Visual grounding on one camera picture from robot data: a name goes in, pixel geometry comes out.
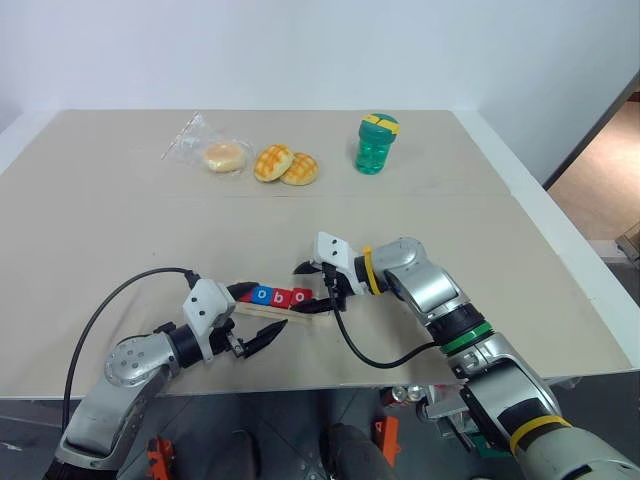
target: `beige tabletop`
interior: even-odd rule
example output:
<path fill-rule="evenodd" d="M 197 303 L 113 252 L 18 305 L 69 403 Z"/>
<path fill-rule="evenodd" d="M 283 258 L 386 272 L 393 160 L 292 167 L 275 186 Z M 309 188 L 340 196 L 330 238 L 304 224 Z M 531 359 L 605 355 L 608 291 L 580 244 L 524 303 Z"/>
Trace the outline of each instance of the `beige tabletop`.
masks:
<path fill-rule="evenodd" d="M 366 176 L 352 155 L 363 112 L 211 111 L 207 121 L 257 149 L 287 143 L 317 158 L 315 183 L 215 177 L 163 159 L 191 111 L 67 111 L 0 175 L 0 396 L 59 397 L 71 352 L 119 283 L 158 266 L 232 283 L 305 285 L 293 267 L 317 231 L 354 247 L 413 236 L 543 376 L 627 369 L 609 330 L 500 176 L 446 111 L 392 112 L 401 124 L 385 169 Z M 85 394 L 125 336 L 183 322 L 176 274 L 145 279 L 104 312 L 85 344 L 74 395 Z M 245 338 L 266 322 L 237 315 Z M 394 360 L 429 339 L 392 295 L 348 300 L 356 344 Z M 447 383 L 429 351 L 393 370 L 361 363 L 332 317 L 295 321 L 249 360 L 220 355 L 170 393 Z"/>

